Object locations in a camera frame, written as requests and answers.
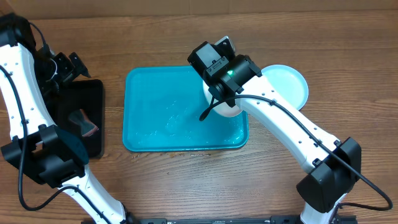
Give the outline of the pink and green sponge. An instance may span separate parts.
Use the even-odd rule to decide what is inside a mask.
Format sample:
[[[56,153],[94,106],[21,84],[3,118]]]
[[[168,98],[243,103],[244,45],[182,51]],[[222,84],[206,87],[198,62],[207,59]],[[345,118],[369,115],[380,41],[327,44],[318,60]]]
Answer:
[[[91,136],[99,130],[86,115],[83,109],[78,109],[70,113],[68,119],[80,127],[81,135],[85,138]]]

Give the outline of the white plate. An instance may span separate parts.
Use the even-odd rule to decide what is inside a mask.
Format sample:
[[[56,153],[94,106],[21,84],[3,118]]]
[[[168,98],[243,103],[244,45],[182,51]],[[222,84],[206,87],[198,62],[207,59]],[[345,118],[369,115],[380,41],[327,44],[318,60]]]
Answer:
[[[208,91],[209,87],[205,82],[203,84],[203,92],[208,103],[211,103],[213,95]],[[230,107],[227,103],[222,103],[212,109],[221,116],[231,118],[241,114],[242,110],[238,106]]]

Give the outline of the light blue plate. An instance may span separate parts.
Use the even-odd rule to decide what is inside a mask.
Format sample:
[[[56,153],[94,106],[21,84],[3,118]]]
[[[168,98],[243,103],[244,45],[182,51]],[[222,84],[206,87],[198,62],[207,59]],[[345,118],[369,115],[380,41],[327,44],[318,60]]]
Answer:
[[[261,70],[275,90],[294,108],[301,110],[309,96],[306,79],[287,65],[270,65]]]

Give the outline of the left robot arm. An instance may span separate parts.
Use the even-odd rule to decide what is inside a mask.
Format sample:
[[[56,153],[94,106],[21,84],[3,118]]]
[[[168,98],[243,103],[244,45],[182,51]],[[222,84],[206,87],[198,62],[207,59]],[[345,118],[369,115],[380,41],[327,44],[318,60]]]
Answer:
[[[1,17],[1,92],[11,142],[3,158],[37,184],[67,194],[92,223],[134,223],[125,206],[89,167],[104,151],[104,87],[76,53],[37,48],[35,24],[14,13]]]

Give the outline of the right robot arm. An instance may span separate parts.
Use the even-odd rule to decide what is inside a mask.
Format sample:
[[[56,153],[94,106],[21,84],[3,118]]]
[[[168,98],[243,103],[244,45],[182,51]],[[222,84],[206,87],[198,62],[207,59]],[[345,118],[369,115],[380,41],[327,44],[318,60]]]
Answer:
[[[261,122],[307,173],[296,186],[305,201],[300,223],[333,223],[338,204],[358,178],[361,147],[352,138],[341,142],[294,108],[247,55],[237,55],[227,36],[204,42],[187,58],[205,83],[212,102],[221,102],[233,116],[243,110]]]

